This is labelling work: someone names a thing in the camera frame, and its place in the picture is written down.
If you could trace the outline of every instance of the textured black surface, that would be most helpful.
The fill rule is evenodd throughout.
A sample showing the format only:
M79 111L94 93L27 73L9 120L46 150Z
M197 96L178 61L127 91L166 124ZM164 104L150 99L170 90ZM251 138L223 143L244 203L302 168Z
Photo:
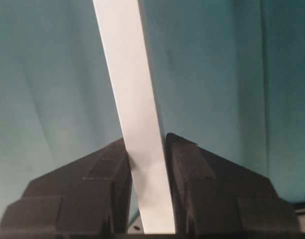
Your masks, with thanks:
M299 238L270 181L175 134L166 138L176 235L125 235L131 175L123 140L32 180L1 239Z
M251 231L265 238L267 231L287 235L299 232L291 204L277 196L266 177L172 133L166 138L166 153L178 233L249 234ZM262 204L255 208L250 203L244 210L246 203L242 198L250 202L262 199ZM267 226L269 220L273 226Z
M124 233L130 192L130 167L120 139L32 180L22 198L7 208L0 236Z

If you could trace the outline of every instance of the black clamp jaw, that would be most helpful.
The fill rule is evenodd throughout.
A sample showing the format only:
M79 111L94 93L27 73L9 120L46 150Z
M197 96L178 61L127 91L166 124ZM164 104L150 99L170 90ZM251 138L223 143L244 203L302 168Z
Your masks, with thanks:
M32 180L8 206L0 239L298 238L269 179L175 134L166 137L175 235L126 235L131 171L122 139Z

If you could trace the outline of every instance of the teal background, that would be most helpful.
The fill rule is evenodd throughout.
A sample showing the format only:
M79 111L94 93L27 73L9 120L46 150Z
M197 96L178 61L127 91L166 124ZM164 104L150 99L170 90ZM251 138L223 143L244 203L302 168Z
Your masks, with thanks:
M140 5L164 131L305 201L305 0ZM0 0L0 219L29 180L121 136L92 1Z

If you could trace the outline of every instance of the black plastic part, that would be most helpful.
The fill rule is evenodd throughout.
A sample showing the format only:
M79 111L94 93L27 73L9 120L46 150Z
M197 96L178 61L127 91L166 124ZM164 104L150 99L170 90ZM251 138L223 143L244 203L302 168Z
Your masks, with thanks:
M166 153L177 233L300 234L292 205L268 178L172 133Z
M32 180L7 208L0 238L125 233L130 193L128 155L120 139Z
M301 237L292 205L266 177L172 133L166 164L176 235L124 234L131 174L120 139L31 181L7 208L0 239Z

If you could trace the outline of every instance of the white plastic strip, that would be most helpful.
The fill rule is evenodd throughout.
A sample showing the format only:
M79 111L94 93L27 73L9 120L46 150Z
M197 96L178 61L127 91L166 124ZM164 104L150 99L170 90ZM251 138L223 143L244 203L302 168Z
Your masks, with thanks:
M146 234L175 233L137 0L93 0Z

